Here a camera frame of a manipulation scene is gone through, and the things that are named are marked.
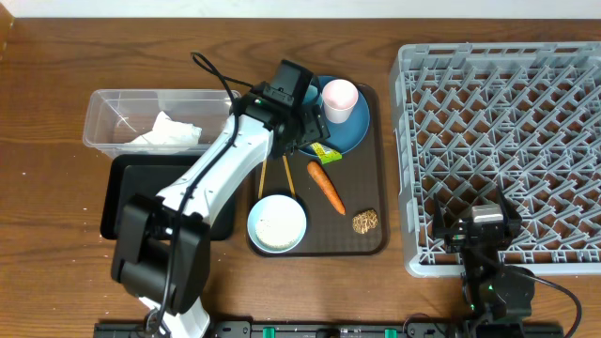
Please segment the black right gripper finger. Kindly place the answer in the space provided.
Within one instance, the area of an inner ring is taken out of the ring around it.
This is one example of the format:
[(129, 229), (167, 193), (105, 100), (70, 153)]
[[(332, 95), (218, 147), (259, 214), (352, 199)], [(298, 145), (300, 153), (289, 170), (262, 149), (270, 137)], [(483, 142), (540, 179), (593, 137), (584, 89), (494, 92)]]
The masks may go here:
[(444, 238), (446, 236), (446, 226), (442, 214), (442, 209), (439, 204), (438, 195), (436, 193), (434, 194), (433, 201), (435, 210), (433, 213), (432, 220), (432, 236), (434, 238)]
[(515, 219), (516, 218), (516, 209), (505, 197), (505, 195), (500, 187), (496, 188), (496, 196), (497, 196), (498, 204), (501, 207), (501, 212), (503, 214), (503, 217), (506, 219)]

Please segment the light blue cup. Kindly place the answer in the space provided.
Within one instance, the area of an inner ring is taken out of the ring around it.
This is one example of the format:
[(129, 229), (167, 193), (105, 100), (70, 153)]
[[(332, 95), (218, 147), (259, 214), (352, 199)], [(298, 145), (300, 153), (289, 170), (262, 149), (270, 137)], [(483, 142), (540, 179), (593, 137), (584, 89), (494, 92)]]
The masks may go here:
[(318, 105), (322, 106), (323, 99), (321, 92), (314, 85), (309, 85), (302, 101), (303, 105)]

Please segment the green snack wrapper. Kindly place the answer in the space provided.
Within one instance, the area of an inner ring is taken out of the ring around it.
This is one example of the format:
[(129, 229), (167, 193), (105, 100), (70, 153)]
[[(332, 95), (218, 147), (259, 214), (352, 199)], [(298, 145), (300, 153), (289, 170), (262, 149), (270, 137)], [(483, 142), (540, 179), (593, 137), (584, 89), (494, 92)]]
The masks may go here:
[(340, 161), (343, 156), (337, 150), (330, 147), (324, 146), (320, 143), (312, 143), (311, 149), (315, 152), (316, 156), (322, 164), (328, 164), (334, 161)]

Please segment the orange carrot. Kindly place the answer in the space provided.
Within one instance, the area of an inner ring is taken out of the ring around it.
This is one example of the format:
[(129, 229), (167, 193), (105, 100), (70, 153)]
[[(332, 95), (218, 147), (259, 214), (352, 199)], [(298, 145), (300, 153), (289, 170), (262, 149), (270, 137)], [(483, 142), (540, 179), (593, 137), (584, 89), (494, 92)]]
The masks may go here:
[(324, 171), (324, 169), (315, 161), (310, 161), (307, 164), (307, 171), (309, 176), (313, 179), (313, 181), (318, 185), (318, 187), (323, 191), (327, 199), (330, 201), (331, 205), (334, 209), (341, 215), (346, 214), (346, 208), (340, 198), (337, 190), (333, 186), (331, 180), (328, 175)]

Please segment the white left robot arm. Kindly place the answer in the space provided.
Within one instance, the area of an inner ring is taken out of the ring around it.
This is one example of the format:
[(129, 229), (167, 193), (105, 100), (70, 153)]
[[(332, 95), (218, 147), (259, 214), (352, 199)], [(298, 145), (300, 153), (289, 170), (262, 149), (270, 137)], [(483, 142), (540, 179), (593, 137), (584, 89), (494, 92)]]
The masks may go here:
[(213, 145), (155, 197), (135, 194), (116, 214), (111, 276), (149, 306), (133, 337), (201, 337), (201, 294), (210, 272), (211, 227), (247, 175), (327, 137), (320, 83), (262, 83), (232, 104)]

